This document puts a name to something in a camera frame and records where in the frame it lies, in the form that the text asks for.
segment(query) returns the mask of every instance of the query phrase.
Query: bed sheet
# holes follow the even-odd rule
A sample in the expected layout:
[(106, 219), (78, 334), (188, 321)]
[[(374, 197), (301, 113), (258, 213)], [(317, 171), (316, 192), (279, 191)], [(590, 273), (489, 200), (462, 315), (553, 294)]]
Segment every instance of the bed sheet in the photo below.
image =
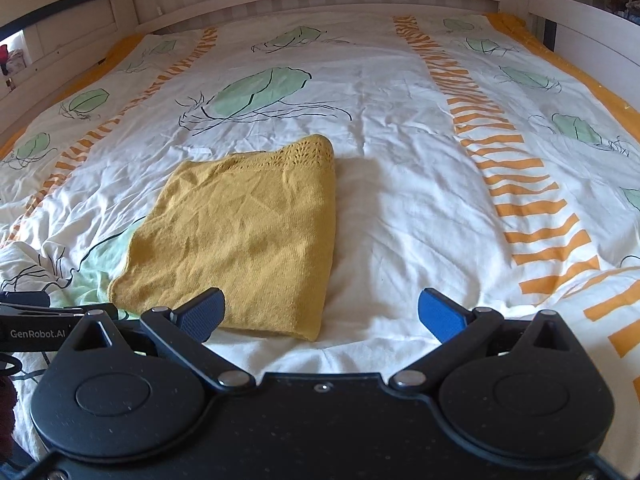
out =
[[(508, 317), (553, 308), (616, 399), (604, 456), (637, 473), (635, 112), (614, 117), (500, 19), (298, 13), (145, 37), (0, 162), (1, 289), (105, 301), (180, 162), (323, 134), (337, 236), (318, 341), (219, 330), (206, 345), (258, 377), (388, 377), (438, 344), (417, 319), (426, 286)], [(41, 456), (29, 399), (54, 355), (20, 357), (15, 438)]]

